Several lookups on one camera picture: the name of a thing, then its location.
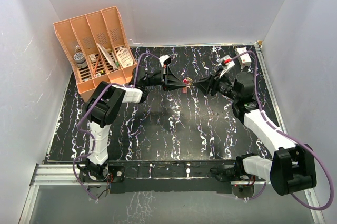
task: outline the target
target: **white label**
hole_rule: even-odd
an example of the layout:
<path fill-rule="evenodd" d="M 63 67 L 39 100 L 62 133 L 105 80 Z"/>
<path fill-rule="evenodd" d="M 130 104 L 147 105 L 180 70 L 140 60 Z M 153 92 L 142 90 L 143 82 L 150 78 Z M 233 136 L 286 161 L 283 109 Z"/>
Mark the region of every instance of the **white label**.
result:
<path fill-rule="evenodd" d="M 95 54 L 90 54 L 89 58 L 90 58 L 91 63 L 94 63 L 97 61 Z"/>
<path fill-rule="evenodd" d="M 132 56 L 128 52 L 127 48 L 122 48 L 117 52 L 117 59 L 123 68 L 133 65 Z"/>

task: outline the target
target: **white wall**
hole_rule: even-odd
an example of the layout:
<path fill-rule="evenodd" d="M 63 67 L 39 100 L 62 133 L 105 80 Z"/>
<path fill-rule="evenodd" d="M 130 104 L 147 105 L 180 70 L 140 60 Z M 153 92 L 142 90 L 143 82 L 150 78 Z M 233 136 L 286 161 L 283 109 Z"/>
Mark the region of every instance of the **white wall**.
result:
<path fill-rule="evenodd" d="M 60 19 L 117 5 L 130 44 L 264 39 L 284 0 L 51 0 Z"/>
<path fill-rule="evenodd" d="M 322 157 L 337 186 L 337 1 L 285 0 L 265 41 L 264 57 L 288 132 Z M 315 189 L 321 205 L 328 182 L 318 167 Z M 323 211 L 337 220 L 337 201 Z"/>
<path fill-rule="evenodd" d="M 18 223 L 55 128 L 70 65 L 49 0 L 0 0 L 0 223 Z"/>

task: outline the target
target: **floor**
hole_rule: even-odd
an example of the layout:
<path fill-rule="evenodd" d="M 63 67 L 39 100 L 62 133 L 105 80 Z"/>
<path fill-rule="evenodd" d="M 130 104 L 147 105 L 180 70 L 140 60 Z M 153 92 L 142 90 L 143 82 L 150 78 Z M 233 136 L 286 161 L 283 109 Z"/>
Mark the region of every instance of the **floor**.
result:
<path fill-rule="evenodd" d="M 235 55 L 235 46 L 186 46 L 132 48 L 135 58 L 143 52 L 157 56 L 170 55 L 172 71 L 181 79 L 193 81 L 208 76 L 217 68 L 217 59 Z M 247 49 L 255 51 L 254 46 Z M 146 57 L 141 63 L 149 71 L 159 68 L 156 59 Z M 259 98 L 268 116 L 277 123 L 270 95 L 258 64 Z M 230 71 L 232 81 L 242 71 L 239 62 Z M 84 102 L 77 93 L 72 75 L 56 131 L 45 163 L 72 162 L 88 152 L 88 137 L 76 129 L 84 114 Z M 152 87 L 143 104 L 123 104 L 111 126 L 110 160 L 205 160 L 235 159 L 248 152 L 269 158 L 261 141 L 233 115 L 231 102 L 221 96 L 205 97 L 192 87 L 187 94 L 181 90 L 165 92 Z"/>

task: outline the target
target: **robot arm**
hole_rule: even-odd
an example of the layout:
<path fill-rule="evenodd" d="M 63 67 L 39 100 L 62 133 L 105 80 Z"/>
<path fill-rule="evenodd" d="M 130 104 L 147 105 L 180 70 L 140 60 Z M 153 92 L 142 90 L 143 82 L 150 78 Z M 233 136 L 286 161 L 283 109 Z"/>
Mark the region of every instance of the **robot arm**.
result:
<path fill-rule="evenodd" d="M 102 181 L 108 174 L 108 136 L 111 124 L 115 121 L 122 103 L 142 103 L 148 96 L 147 86 L 163 86 L 165 91 L 183 88 L 186 85 L 180 81 L 170 70 L 171 59 L 165 55 L 160 57 L 162 69 L 148 74 L 144 69 L 138 69 L 135 88 L 112 85 L 104 93 L 88 116 L 90 132 L 94 139 L 90 139 L 91 153 L 85 161 L 85 166 L 77 164 L 79 170 L 89 175 L 91 179 Z M 136 69 L 133 71 L 134 82 Z M 109 85 L 101 82 L 93 92 L 88 103 L 88 111 L 97 100 L 102 91 Z"/>
<path fill-rule="evenodd" d="M 234 62 L 230 59 L 229 56 L 224 57 L 221 60 L 222 65 L 215 74 L 195 82 L 194 85 L 204 95 L 215 95 L 219 92 L 232 99 L 232 109 L 236 118 L 251 129 L 273 155 L 272 161 L 257 154 L 239 156 L 236 158 L 232 175 L 236 178 L 256 175 L 270 181 L 279 195 L 315 187 L 314 157 L 266 123 L 265 118 L 278 129 L 264 111 L 260 112 L 258 108 L 254 98 L 253 74 L 240 72 L 234 84 L 230 82 L 226 75 L 234 66 Z"/>

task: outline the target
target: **cable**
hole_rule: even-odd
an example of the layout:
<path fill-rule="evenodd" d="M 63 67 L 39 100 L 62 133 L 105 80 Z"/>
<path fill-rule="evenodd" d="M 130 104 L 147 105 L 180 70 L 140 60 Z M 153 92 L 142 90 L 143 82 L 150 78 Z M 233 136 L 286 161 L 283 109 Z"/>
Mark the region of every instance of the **cable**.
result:
<path fill-rule="evenodd" d="M 108 84 L 104 89 L 103 91 L 100 93 L 100 95 L 97 97 L 97 99 L 93 102 L 93 104 L 91 105 L 91 107 L 89 108 L 89 110 L 85 113 L 85 115 L 82 117 L 82 119 L 78 122 L 77 124 L 77 130 L 80 131 L 80 132 L 83 132 L 84 134 L 88 134 L 92 139 L 93 139 L 93 146 L 91 148 L 91 150 L 89 151 L 88 154 L 85 154 L 85 155 L 80 155 L 76 158 L 74 158 L 74 161 L 73 161 L 73 172 L 74 172 L 74 175 L 78 181 L 78 183 L 80 183 L 80 185 L 84 188 L 84 190 L 86 190 L 86 192 L 88 193 L 88 195 L 94 199 L 94 200 L 98 200 L 98 198 L 93 195 L 91 192 L 88 191 L 88 189 L 85 187 L 85 185 L 80 181 L 80 178 L 78 177 L 77 173 L 76 173 L 76 170 L 75 170 L 75 164 L 76 164 L 76 161 L 80 158 L 86 158 L 88 157 L 95 149 L 95 137 L 93 134 L 91 134 L 90 131 L 88 130 L 84 130 L 84 129 L 81 129 L 81 125 L 82 123 L 84 122 L 84 120 L 88 117 L 88 115 L 91 113 L 91 111 L 94 109 L 94 107 L 96 106 L 96 104 L 101 100 L 102 96 L 104 95 L 104 93 L 112 86 L 112 85 L 116 85 L 116 86 L 119 86 L 119 87 L 124 87 L 120 84 L 116 84 L 116 83 L 111 83 L 111 84 Z"/>
<path fill-rule="evenodd" d="M 263 191 L 264 191 L 264 189 L 265 189 L 266 186 L 267 186 L 267 183 L 264 182 L 261 191 L 260 191 L 258 194 L 254 195 L 253 197 L 251 197 L 251 198 L 249 198 L 249 199 L 256 199 L 258 196 L 260 196 L 260 195 L 263 193 Z"/>
<path fill-rule="evenodd" d="M 142 57 L 144 55 L 149 55 L 149 56 L 152 56 L 152 57 L 155 57 L 155 58 L 159 59 L 157 56 L 155 56 L 155 55 L 153 55 L 149 52 L 144 52 L 139 56 L 138 64 L 137 64 L 137 68 L 136 68 L 136 73 L 135 73 L 135 79 L 133 80 L 133 86 L 132 86 L 133 88 L 135 88 L 135 86 L 136 86 L 136 81 L 137 81 L 137 76 L 138 76 L 138 68 L 139 68 L 139 65 L 141 64 L 141 60 L 142 60 Z"/>
<path fill-rule="evenodd" d="M 257 56 L 255 54 L 255 52 L 251 51 L 251 50 L 248 50 L 246 52 L 243 52 L 235 57 L 233 57 L 230 61 L 233 61 L 235 59 L 237 59 L 238 57 L 241 57 L 242 55 L 244 54 L 250 54 L 251 56 L 253 56 L 255 58 L 255 67 L 254 67 L 254 85 L 255 85 L 255 95 L 256 95 L 256 101 L 257 101 L 257 104 L 259 106 L 259 110 L 260 112 L 263 111 L 262 109 L 262 105 L 261 105 L 261 102 L 260 102 L 260 99 L 259 99 L 259 96 L 257 95 L 257 81 L 256 81 L 256 77 L 257 77 Z M 300 204 L 302 204 L 303 206 L 311 209 L 311 210 L 317 210 L 317 211 L 322 211 L 322 210 L 325 210 L 326 208 L 328 208 L 332 202 L 333 202 L 333 198 L 334 198 L 334 187 L 333 187 L 333 181 L 332 181 L 332 177 L 330 175 L 330 173 L 328 172 L 328 169 L 327 167 L 325 166 L 325 164 L 323 163 L 323 161 L 321 160 L 321 158 L 319 156 L 316 155 L 315 152 L 313 152 L 309 147 L 307 147 L 303 142 L 301 142 L 300 140 L 296 139 L 295 137 L 292 137 L 280 130 L 278 130 L 276 127 L 274 127 L 266 118 L 265 114 L 264 113 L 261 113 L 262 115 L 262 118 L 264 119 L 264 121 L 274 130 L 276 130 L 277 133 L 279 133 L 280 135 L 294 141 L 295 143 L 297 143 L 299 146 L 301 146 L 303 149 L 305 149 L 307 152 L 309 152 L 316 160 L 317 162 L 320 164 L 320 166 L 322 167 L 325 175 L 326 175 L 326 178 L 328 179 L 328 182 L 329 182 L 329 187 L 330 187 L 330 196 L 329 196 L 329 200 L 328 202 L 323 206 L 323 207 L 312 207 L 312 206 L 309 206 L 308 204 L 302 202 L 297 196 L 295 196 L 294 194 L 291 194 L 291 196 L 293 196 L 293 198 L 295 200 L 297 200 Z M 253 198 L 256 198 L 258 197 L 262 191 L 264 190 L 265 186 L 262 188 L 262 190 L 258 193 L 258 195 L 252 197 L 251 199 Z"/>
<path fill-rule="evenodd" d="M 246 186 L 252 186 L 253 184 L 255 184 L 255 175 L 252 175 L 249 178 L 248 184 Z"/>
<path fill-rule="evenodd" d="M 80 185 L 84 188 L 84 190 L 86 190 L 86 192 L 88 193 L 88 195 L 98 201 L 99 197 L 96 197 L 94 196 L 92 193 L 89 192 L 89 190 L 85 187 L 85 185 L 80 181 L 80 178 L 78 177 L 77 173 L 76 173 L 76 170 L 75 170 L 75 164 L 77 162 L 77 160 L 79 160 L 80 158 L 86 158 L 88 156 L 90 156 L 90 154 L 94 151 L 95 149 L 95 137 L 93 136 L 93 134 L 91 134 L 90 131 L 88 130 L 84 130 L 84 129 L 81 129 L 81 125 L 83 124 L 84 120 L 88 117 L 88 115 L 91 113 L 91 111 L 94 109 L 94 107 L 96 106 L 96 104 L 101 100 L 102 96 L 104 95 L 104 93 L 112 86 L 112 85 L 116 85 L 116 86 L 119 86 L 119 87 L 128 87 L 128 88 L 134 88 L 135 85 L 136 85 L 136 80 L 137 80 L 137 76 L 138 76 L 138 68 L 140 66 L 140 62 L 141 62 L 141 59 L 144 55 L 150 55 L 150 56 L 153 56 L 157 59 L 159 59 L 157 56 L 151 54 L 151 53 L 142 53 L 138 59 L 138 64 L 137 64 L 137 68 L 136 68 L 136 73 L 135 73 L 135 79 L 134 79 L 134 83 L 133 83 L 133 87 L 131 86 L 123 86 L 123 85 L 120 85 L 120 84 L 117 84 L 117 83 L 110 83 L 108 84 L 104 89 L 103 91 L 100 93 L 100 95 L 96 98 L 96 100 L 93 102 L 93 104 L 91 105 L 91 107 L 89 108 L 89 110 L 85 113 L 85 115 L 82 117 L 82 119 L 78 122 L 77 124 L 77 130 L 80 131 L 80 132 L 83 132 L 84 134 L 88 134 L 92 139 L 93 139 L 93 146 L 92 146 L 92 149 L 89 150 L 89 153 L 88 154 L 85 154 L 85 155 L 80 155 L 78 157 L 75 157 L 74 158 L 74 161 L 73 161 L 73 172 L 74 172 L 74 175 L 78 181 L 78 183 L 80 183 Z"/>
<path fill-rule="evenodd" d="M 97 197 L 97 199 L 99 199 L 103 193 L 105 193 L 106 191 L 109 191 L 108 189 L 105 189 L 104 191 L 101 192 L 101 194 Z"/>

